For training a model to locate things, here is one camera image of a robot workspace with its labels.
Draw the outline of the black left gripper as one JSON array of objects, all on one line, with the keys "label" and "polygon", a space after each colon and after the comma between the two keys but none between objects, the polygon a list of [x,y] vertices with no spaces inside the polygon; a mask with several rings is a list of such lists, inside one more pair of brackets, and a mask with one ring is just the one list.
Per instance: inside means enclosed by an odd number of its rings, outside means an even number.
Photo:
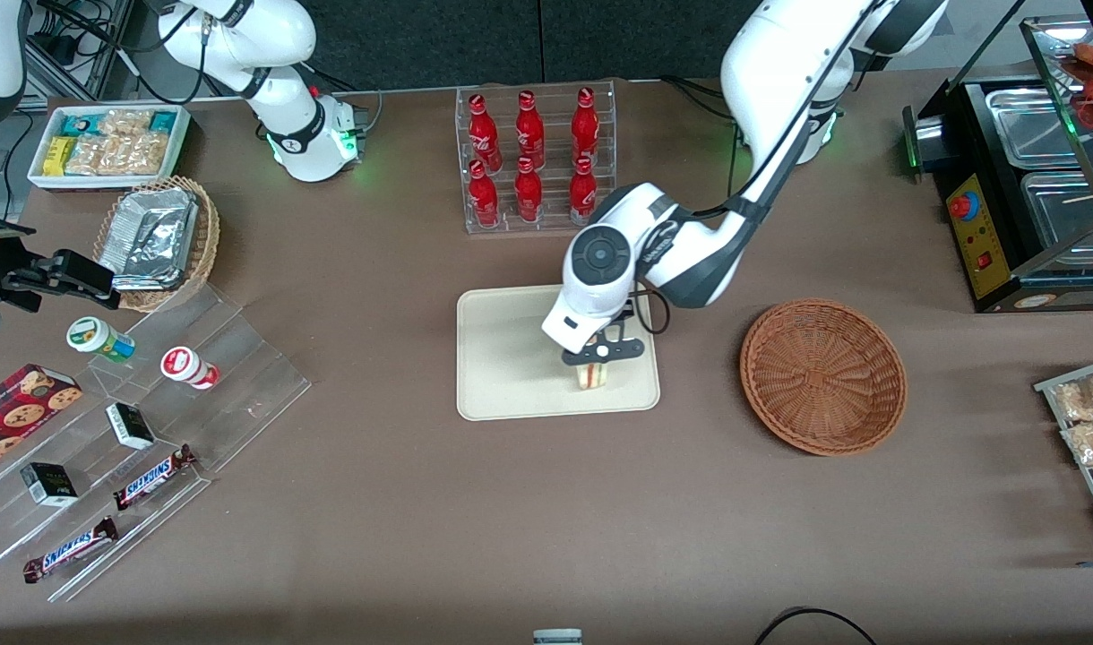
[{"label": "black left gripper", "polygon": [[587,344],[583,345],[578,354],[564,350],[560,359],[565,365],[571,365],[576,375],[584,377],[587,375],[587,365],[604,365],[604,368],[609,370],[620,360],[643,356],[646,348],[644,341],[627,336],[625,322],[632,318],[635,318],[635,306],[626,305],[603,331],[593,335]]}]

